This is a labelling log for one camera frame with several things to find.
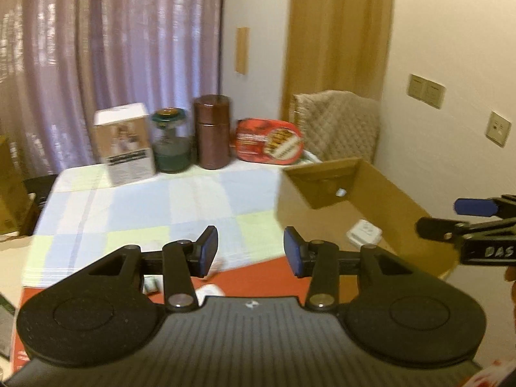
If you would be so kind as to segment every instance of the cardboard box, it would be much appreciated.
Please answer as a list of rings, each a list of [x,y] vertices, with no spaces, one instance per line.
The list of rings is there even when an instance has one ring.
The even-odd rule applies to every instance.
[[[457,263],[449,244],[420,239],[416,221],[428,213],[367,161],[352,158],[283,169],[277,219],[305,240],[323,239],[341,250],[357,248],[346,233],[366,219],[383,231],[378,245],[440,276]],[[341,302],[357,294],[356,277],[341,277]]]
[[[0,234],[19,231],[29,207],[29,195],[12,163],[9,140],[0,136]]]
[[[155,173],[148,116],[143,103],[95,113],[96,142],[114,185],[146,179]]]

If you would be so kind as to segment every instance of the white product box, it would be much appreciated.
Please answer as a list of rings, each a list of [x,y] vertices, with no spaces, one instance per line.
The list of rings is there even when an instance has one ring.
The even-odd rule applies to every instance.
[[[126,104],[95,113],[94,129],[102,162],[113,185],[155,174],[149,113],[143,103]]]

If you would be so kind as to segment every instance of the white wall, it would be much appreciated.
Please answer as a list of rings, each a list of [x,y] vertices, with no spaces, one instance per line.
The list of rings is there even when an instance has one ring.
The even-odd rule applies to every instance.
[[[409,74],[446,86],[441,110],[406,95]],[[505,148],[485,136],[495,110]],[[431,214],[456,198],[516,193],[516,0],[395,0],[377,166]],[[516,358],[510,284],[500,268],[459,268],[456,286],[488,315],[477,356]]]
[[[290,0],[224,0],[222,93],[233,119],[278,118]],[[249,27],[249,72],[235,72],[236,28]]]

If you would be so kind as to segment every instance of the green glass jar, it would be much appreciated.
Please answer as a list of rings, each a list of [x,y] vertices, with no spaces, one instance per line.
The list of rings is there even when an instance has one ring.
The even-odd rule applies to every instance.
[[[186,112],[178,108],[158,110],[152,116],[157,135],[152,145],[154,160],[159,171],[181,172],[192,164],[192,137],[179,136],[178,128],[186,123]]]

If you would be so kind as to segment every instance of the blue handle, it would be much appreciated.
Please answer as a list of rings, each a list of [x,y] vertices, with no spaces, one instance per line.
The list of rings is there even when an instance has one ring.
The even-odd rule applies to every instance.
[[[288,260],[288,264],[295,276],[300,276],[303,273],[303,261],[301,261],[300,246],[297,240],[292,237],[290,231],[285,230],[283,233],[283,249]]]
[[[498,206],[491,199],[459,198],[453,209],[458,215],[474,215],[476,217],[492,217],[498,212]]]
[[[219,233],[217,228],[209,226],[206,228],[206,230],[204,230],[202,235],[199,237],[199,240],[202,241],[201,257],[199,259],[201,277],[205,277],[208,275],[208,272],[210,272],[213,259],[215,259],[215,255],[217,254],[218,250]]]

